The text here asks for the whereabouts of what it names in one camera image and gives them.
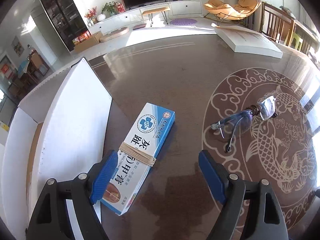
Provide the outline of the blue white medicine box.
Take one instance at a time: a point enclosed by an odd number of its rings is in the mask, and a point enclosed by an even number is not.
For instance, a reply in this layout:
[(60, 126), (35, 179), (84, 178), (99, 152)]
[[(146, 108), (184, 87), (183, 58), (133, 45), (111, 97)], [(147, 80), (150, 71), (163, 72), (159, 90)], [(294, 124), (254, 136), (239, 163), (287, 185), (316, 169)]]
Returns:
[(175, 112), (146, 103), (121, 143), (118, 162), (101, 202), (121, 216), (128, 211), (156, 162)]

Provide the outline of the clear glasses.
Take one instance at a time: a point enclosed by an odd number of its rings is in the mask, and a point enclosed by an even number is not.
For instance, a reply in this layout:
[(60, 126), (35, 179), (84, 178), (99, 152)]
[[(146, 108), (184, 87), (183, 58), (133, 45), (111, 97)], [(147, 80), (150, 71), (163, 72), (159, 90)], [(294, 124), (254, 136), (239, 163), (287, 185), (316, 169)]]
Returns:
[(276, 113), (276, 98), (269, 96), (257, 105), (251, 105), (238, 113), (210, 124), (210, 128), (213, 131), (218, 130), (223, 139), (225, 138), (225, 128), (230, 132), (227, 145), (225, 146), (226, 153), (230, 152), (233, 139), (249, 130), (255, 116), (260, 116), (263, 121), (276, 118), (278, 116)]

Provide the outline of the white cardboard storage box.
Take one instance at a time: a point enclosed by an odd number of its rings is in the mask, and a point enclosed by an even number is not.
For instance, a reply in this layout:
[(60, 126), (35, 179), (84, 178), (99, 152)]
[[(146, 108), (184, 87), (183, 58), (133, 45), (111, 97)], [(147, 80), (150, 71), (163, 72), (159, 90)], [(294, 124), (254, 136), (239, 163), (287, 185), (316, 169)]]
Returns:
[(46, 181), (71, 180), (101, 161), (112, 103), (86, 59), (64, 67), (19, 103), (1, 163), (1, 219), (25, 239)]

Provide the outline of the dining table with chairs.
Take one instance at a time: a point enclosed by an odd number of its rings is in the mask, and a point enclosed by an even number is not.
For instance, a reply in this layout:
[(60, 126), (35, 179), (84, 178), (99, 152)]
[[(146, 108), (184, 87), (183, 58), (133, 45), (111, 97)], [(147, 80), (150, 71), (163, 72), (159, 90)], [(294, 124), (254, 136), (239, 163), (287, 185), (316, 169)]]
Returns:
[(14, 70), (8, 91), (15, 99), (21, 100), (50, 73), (49, 65), (37, 50), (33, 50), (18, 70)]

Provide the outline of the white flat box lid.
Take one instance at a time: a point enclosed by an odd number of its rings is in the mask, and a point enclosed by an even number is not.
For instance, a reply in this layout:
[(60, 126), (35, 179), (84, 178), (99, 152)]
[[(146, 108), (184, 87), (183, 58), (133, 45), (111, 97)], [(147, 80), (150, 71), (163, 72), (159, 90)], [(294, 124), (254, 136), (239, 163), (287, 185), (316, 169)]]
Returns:
[(263, 55), (277, 59), (283, 57), (283, 52), (273, 42), (256, 31), (237, 25), (221, 27), (212, 23), (212, 27), (235, 53)]

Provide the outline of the brown cardboard box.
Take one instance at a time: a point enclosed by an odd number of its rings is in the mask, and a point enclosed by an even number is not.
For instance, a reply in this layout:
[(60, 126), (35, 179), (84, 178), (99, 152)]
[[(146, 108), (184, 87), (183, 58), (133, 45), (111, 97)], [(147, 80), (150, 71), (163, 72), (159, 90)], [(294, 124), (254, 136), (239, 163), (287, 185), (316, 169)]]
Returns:
[(99, 31), (97, 33), (94, 33), (89, 38), (81, 41), (79, 44), (75, 45), (74, 50), (76, 53), (83, 52), (97, 44), (100, 43), (100, 38), (103, 36), (102, 32)]

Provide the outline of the wooden chair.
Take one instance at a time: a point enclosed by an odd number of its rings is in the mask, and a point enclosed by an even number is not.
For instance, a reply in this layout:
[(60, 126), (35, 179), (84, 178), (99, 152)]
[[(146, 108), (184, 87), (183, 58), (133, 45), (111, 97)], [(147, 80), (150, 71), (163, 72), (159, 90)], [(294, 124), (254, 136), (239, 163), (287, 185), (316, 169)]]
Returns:
[(290, 46), (295, 30), (295, 19), (286, 12), (266, 3), (262, 3), (260, 32), (271, 41)]

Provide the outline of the red flower vase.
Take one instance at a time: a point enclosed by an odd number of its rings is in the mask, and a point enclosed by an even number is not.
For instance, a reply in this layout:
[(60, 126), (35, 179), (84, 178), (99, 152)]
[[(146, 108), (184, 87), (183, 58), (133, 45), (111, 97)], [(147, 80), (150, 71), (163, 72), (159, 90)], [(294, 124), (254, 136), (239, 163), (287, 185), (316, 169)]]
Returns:
[(93, 26), (96, 24), (97, 7), (92, 7), (85, 13), (85, 18), (87, 19), (88, 26)]

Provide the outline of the black display cabinet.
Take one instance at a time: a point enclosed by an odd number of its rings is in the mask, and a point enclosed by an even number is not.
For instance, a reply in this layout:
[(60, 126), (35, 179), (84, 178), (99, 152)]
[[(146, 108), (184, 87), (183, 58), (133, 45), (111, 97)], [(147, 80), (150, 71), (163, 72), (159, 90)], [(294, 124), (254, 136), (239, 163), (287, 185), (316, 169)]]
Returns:
[(51, 23), (69, 51), (74, 41), (88, 31), (73, 0), (40, 0)]

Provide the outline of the purple round mat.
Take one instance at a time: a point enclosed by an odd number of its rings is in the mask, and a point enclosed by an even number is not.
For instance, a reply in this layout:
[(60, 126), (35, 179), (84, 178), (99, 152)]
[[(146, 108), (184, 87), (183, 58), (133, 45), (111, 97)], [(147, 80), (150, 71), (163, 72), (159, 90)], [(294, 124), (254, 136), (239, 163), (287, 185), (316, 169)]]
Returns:
[(197, 23), (197, 20), (193, 18), (176, 18), (170, 21), (171, 25), (179, 25), (179, 26), (195, 25), (196, 23)]

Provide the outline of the orange lounge chair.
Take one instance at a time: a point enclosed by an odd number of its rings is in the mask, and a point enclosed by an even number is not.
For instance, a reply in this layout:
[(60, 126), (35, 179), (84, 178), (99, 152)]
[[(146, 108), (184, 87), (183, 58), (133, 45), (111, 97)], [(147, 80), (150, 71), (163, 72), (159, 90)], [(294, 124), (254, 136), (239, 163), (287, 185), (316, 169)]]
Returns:
[(261, 5), (258, 0), (238, 0), (236, 5), (223, 3), (220, 0), (209, 0), (204, 8), (221, 20), (242, 20), (251, 16)]

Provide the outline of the green potted plant left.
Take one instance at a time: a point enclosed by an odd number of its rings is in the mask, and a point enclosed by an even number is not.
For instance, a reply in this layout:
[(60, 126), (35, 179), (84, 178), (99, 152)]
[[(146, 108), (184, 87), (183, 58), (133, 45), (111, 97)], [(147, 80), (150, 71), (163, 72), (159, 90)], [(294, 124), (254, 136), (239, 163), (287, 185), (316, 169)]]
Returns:
[(104, 4), (104, 6), (102, 7), (101, 13), (107, 13), (110, 16), (116, 15), (117, 14), (117, 10), (116, 10), (116, 2), (112, 1), (112, 2), (107, 2)]

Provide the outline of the white tv cabinet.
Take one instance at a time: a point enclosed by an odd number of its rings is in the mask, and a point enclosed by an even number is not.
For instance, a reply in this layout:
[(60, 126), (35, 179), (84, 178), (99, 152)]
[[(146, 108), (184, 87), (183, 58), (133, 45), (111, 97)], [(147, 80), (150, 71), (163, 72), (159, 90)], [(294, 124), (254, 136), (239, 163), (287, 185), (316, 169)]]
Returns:
[[(101, 31), (103, 34), (109, 33), (113, 30), (133, 26), (139, 23), (150, 24), (148, 16), (142, 16), (142, 12), (145, 10), (169, 7), (170, 11), (167, 12), (168, 21), (175, 18), (184, 17), (201, 17), (202, 16), (202, 3), (201, 1), (175, 1), (175, 2), (164, 2), (153, 5), (146, 5), (140, 8), (131, 9), (126, 12), (113, 15), (109, 18), (104, 19), (101, 22), (88, 28), (91, 34)], [(157, 22), (164, 22), (164, 18), (161, 13), (153, 15), (153, 24)]]

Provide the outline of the wooden stool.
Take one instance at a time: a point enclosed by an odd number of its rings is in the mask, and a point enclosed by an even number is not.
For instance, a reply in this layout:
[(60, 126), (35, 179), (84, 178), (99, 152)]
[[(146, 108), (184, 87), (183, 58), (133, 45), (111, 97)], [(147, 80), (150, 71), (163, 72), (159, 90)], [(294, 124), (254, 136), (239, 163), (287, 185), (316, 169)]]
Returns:
[(153, 26), (153, 15), (156, 13), (161, 13), (164, 18), (164, 22), (166, 24), (169, 24), (168, 18), (167, 18), (167, 12), (169, 12), (169, 11), (170, 11), (169, 7), (160, 7), (160, 8), (145, 10), (142, 12), (142, 16), (148, 16), (150, 26)]

